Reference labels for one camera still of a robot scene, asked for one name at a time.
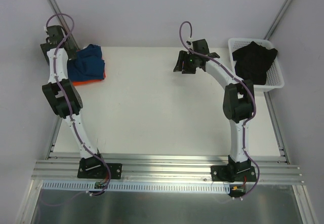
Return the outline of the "blue t shirt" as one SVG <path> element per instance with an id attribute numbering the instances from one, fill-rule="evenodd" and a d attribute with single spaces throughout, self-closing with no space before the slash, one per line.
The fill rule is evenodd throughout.
<path id="1" fill-rule="evenodd" d="M 67 62 L 68 78 L 72 82 L 103 79 L 105 61 L 101 47 L 89 44 L 77 51 L 77 58 Z"/>

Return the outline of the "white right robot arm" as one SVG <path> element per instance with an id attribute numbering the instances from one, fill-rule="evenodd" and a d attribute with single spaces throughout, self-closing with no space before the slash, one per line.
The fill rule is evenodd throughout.
<path id="1" fill-rule="evenodd" d="M 186 50 L 179 52 L 174 72 L 195 74 L 200 68 L 224 89 L 223 112 L 230 123 L 231 149 L 227 165 L 217 167 L 212 173 L 222 181 L 244 181 L 252 169 L 248 156 L 248 128 L 256 111 L 253 83 L 237 78 L 228 67 L 217 61 L 220 56 L 210 52 L 205 39 L 182 44 Z"/>

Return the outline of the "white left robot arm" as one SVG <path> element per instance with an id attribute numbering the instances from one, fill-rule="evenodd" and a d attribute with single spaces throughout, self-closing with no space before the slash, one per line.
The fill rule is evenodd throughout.
<path id="1" fill-rule="evenodd" d="M 77 178 L 109 179 L 109 167 L 83 126 L 82 99 L 68 78 L 67 63 L 75 55 L 69 33 L 59 25 L 46 27 L 46 33 L 46 42 L 40 47 L 49 63 L 50 75 L 42 91 L 54 114 L 68 125 L 76 141 L 80 154 Z"/>

